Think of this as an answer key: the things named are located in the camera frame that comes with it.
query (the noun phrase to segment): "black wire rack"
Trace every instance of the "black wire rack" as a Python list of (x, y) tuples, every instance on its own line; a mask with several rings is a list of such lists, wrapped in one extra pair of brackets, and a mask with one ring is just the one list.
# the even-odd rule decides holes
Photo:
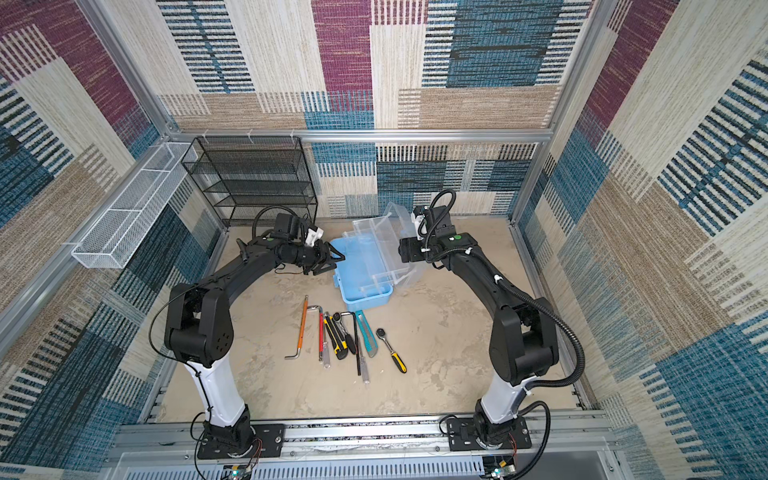
[[(197, 137), (190, 149), (196, 160), (182, 164), (227, 227), (251, 225), (270, 205), (314, 223), (317, 195), (299, 138)], [(273, 226), (279, 212), (266, 212), (259, 227)]]

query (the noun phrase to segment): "work surface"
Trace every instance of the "work surface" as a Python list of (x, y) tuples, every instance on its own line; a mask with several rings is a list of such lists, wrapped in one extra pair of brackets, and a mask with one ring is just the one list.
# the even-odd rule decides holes
[[(458, 232), (469, 232), (496, 267), (531, 293), (506, 220), (498, 217), (457, 217)], [(324, 240), (351, 231), (343, 221), (318, 222)], [(250, 239), (250, 228), (233, 228), (220, 265), (237, 253), (235, 239)], [(299, 268), (289, 265), (284, 272)], [(355, 357), (331, 358), (331, 368), (318, 361), (318, 316), (307, 314), (304, 344), (296, 352), (304, 296), (326, 312), (346, 306), (333, 274), (319, 276), (268, 273), (232, 305), (235, 341), (230, 362), (237, 389), (252, 419), (291, 419), (347, 415), (395, 415), (469, 412), (488, 388), (493, 367), (488, 357), (491, 317), (480, 300), (456, 275), (428, 268), (408, 289), (395, 288), (389, 303), (366, 310), (375, 331), (382, 327), (392, 347), (408, 366), (400, 373), (383, 342), (373, 358), (366, 354), (371, 383), (357, 376)], [(350, 317), (345, 325), (352, 331)], [(550, 368), (545, 378), (563, 378), (562, 368)], [(536, 389), (528, 398), (543, 399), (552, 409), (576, 408), (570, 388)], [(192, 377), (176, 368), (158, 422), (185, 422), (203, 410)]]

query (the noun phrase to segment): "white mesh basket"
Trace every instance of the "white mesh basket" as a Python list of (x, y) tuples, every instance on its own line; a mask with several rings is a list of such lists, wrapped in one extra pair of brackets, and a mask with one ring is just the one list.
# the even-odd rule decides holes
[(86, 268), (125, 268), (184, 179), (181, 158), (197, 157), (190, 144), (158, 148), (136, 177), (93, 224), (72, 256)]

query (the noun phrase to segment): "transparent plastic lid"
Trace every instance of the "transparent plastic lid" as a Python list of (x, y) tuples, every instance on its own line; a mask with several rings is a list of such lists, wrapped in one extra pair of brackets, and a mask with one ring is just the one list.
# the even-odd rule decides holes
[(352, 224), (354, 231), (345, 232), (344, 236), (373, 239), (381, 256), (380, 259), (371, 256), (362, 258), (370, 274), (371, 286), (376, 289), (385, 285), (407, 287), (419, 281), (427, 264), (403, 263), (398, 252), (401, 238), (416, 236), (411, 214), (403, 205), (390, 202), (383, 217), (354, 220)]

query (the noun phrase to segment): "teal utility knife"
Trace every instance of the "teal utility knife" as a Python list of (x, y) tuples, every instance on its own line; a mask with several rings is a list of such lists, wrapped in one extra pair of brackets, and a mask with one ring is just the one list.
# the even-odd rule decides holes
[(357, 317), (357, 325), (360, 327), (360, 332), (362, 332), (362, 340), (366, 344), (368, 356), (373, 357), (376, 352), (379, 351), (379, 344), (376, 343), (376, 337), (371, 331), (371, 326), (368, 324), (366, 314), (363, 313), (362, 310), (357, 310), (355, 312), (355, 317)]

